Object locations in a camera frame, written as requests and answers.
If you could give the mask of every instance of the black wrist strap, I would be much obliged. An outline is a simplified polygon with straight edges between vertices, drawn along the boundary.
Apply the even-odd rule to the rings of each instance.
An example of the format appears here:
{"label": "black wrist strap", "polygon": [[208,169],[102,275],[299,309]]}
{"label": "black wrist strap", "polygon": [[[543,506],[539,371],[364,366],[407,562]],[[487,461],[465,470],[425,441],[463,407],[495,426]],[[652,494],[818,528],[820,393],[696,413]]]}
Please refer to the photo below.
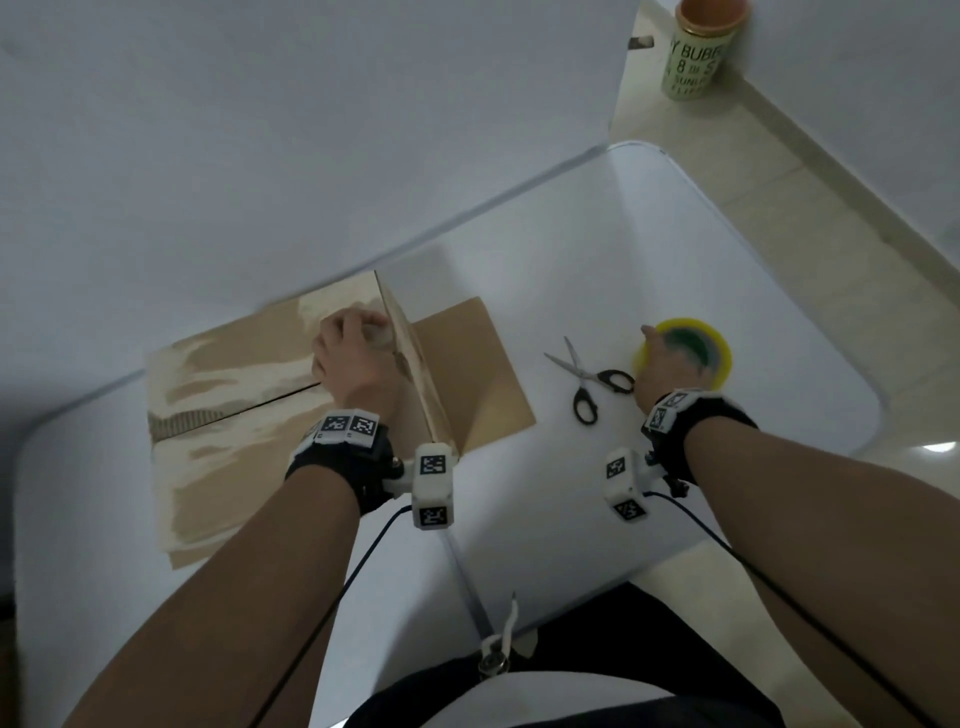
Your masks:
{"label": "black wrist strap", "polygon": [[654,456],[657,462],[663,466],[668,475],[685,480],[688,483],[697,484],[693,477],[693,472],[686,462],[686,452],[684,451],[684,441],[696,425],[703,420],[711,417],[726,417],[728,420],[735,420],[743,425],[759,429],[756,423],[751,420],[747,414],[737,407],[720,397],[703,397],[695,401],[685,411],[677,414],[677,419],[670,431],[665,434],[653,432],[644,427],[643,434],[653,443]]}
{"label": "black wrist strap", "polygon": [[384,478],[396,478],[402,474],[402,464],[395,466],[394,449],[387,438],[387,431],[385,425],[377,427],[370,449],[357,448],[348,443],[314,443],[294,457],[283,479],[286,480],[306,465],[328,468],[347,482],[357,498],[360,515],[366,516],[392,497],[383,489]]}

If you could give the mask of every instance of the tape roll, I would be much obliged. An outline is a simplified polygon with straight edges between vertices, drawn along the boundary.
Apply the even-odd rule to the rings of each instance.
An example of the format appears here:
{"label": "tape roll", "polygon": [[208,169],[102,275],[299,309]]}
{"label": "tape roll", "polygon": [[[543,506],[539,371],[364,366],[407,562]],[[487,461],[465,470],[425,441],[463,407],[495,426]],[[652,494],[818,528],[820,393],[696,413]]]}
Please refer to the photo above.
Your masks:
{"label": "tape roll", "polygon": [[[710,389],[720,389],[733,368],[733,354],[720,332],[698,319],[668,319],[655,326],[669,347],[684,347],[692,352],[708,369],[713,370]],[[634,376],[647,363],[647,345],[643,343],[634,354]]]}

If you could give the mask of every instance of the black pants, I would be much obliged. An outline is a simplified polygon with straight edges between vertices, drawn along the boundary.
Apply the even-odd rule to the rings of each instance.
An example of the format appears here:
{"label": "black pants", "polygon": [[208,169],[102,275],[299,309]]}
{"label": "black pants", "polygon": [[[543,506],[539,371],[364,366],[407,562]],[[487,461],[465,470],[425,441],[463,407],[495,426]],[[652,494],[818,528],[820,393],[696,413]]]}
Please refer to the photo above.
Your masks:
{"label": "black pants", "polygon": [[[383,690],[346,728],[420,728],[480,682],[479,652],[415,672]],[[545,624],[529,660],[511,672],[592,672],[656,685],[675,695],[730,703],[774,726],[777,706],[658,599],[623,584]]]}

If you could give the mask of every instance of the forearm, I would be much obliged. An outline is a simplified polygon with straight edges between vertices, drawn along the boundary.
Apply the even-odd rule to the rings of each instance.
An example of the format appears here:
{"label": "forearm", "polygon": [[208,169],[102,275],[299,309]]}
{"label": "forearm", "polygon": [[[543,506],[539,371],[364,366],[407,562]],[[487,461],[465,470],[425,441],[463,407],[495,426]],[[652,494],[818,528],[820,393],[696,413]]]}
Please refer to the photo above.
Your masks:
{"label": "forearm", "polygon": [[[684,449],[731,544],[945,725],[960,724],[960,501],[903,473],[705,420]],[[784,636],[867,725],[903,713],[758,587]]]}
{"label": "forearm", "polygon": [[246,726],[343,586],[359,519],[339,475],[293,473],[133,635],[67,724]]}

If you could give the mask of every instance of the floor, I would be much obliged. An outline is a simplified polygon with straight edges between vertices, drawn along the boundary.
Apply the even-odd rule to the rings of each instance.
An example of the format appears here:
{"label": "floor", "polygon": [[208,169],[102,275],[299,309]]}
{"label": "floor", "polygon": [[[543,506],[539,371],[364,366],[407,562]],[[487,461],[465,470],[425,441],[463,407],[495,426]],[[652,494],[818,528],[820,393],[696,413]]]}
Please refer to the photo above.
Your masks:
{"label": "floor", "polygon": [[[843,194],[835,163],[812,145],[772,133],[742,88],[715,87],[682,104],[663,96],[669,22],[659,6],[641,7],[634,35],[653,35],[656,47],[628,54],[611,141],[642,139],[675,159],[872,379],[887,399],[888,423],[860,457],[960,497],[960,448],[937,454],[917,447],[960,439],[960,310],[951,292],[890,244],[883,215],[845,202],[856,195]],[[856,724],[800,662],[743,569],[718,546],[703,542],[635,583],[765,691],[790,726]]]}

